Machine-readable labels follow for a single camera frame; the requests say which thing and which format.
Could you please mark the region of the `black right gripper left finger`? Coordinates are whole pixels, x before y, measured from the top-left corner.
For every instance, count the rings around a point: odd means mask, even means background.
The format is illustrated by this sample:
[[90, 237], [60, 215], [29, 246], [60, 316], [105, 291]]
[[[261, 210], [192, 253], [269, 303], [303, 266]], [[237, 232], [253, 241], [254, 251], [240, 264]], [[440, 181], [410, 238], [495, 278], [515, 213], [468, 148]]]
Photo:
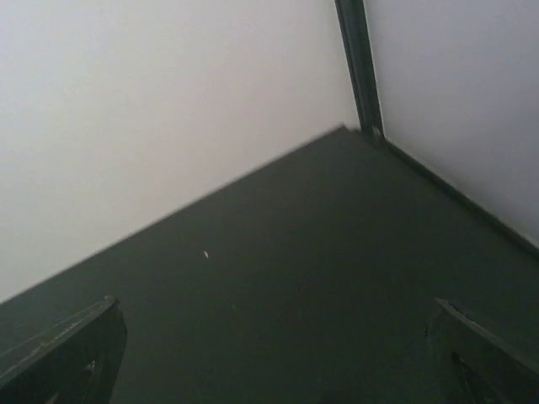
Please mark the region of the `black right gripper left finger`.
[[2, 403], [109, 403], [127, 342], [111, 296], [1, 352]]

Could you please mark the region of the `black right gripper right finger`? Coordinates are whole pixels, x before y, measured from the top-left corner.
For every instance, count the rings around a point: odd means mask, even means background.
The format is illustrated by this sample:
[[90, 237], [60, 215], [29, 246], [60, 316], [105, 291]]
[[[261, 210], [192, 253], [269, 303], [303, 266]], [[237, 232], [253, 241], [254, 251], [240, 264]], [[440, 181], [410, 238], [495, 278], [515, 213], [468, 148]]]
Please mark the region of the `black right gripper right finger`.
[[538, 337], [435, 298], [425, 339], [445, 403], [537, 403]]

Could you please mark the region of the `black right corner frame post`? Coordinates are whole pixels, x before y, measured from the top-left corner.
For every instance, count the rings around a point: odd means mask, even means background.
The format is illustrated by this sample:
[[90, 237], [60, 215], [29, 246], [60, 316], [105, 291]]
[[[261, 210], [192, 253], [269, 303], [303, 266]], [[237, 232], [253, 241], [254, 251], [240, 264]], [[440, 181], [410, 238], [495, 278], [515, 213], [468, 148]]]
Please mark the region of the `black right corner frame post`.
[[385, 138], [377, 92], [365, 2], [337, 0], [335, 6], [344, 44], [361, 131], [375, 140]]

